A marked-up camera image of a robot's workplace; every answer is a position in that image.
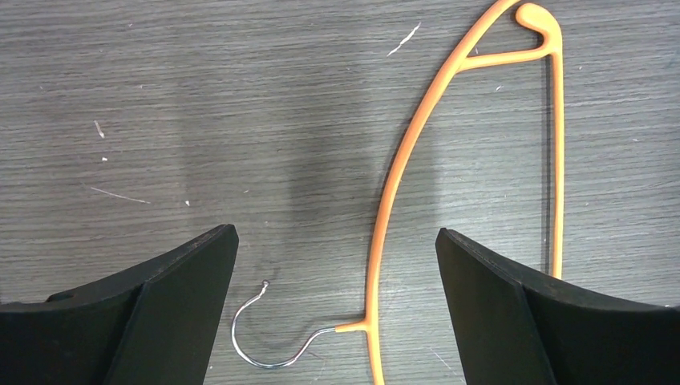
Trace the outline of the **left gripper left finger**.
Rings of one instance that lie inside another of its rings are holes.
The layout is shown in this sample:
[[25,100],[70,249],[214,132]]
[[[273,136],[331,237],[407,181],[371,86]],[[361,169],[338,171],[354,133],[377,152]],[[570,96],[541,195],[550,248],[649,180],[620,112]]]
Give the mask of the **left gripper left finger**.
[[203,383],[238,246],[218,225],[44,302],[2,304],[2,383]]

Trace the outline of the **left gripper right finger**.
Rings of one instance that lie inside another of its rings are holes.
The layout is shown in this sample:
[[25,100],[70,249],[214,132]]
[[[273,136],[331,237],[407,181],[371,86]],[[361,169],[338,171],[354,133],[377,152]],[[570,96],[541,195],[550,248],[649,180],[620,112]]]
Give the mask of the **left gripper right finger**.
[[452,229],[435,248],[467,383],[678,383],[676,306],[576,286]]

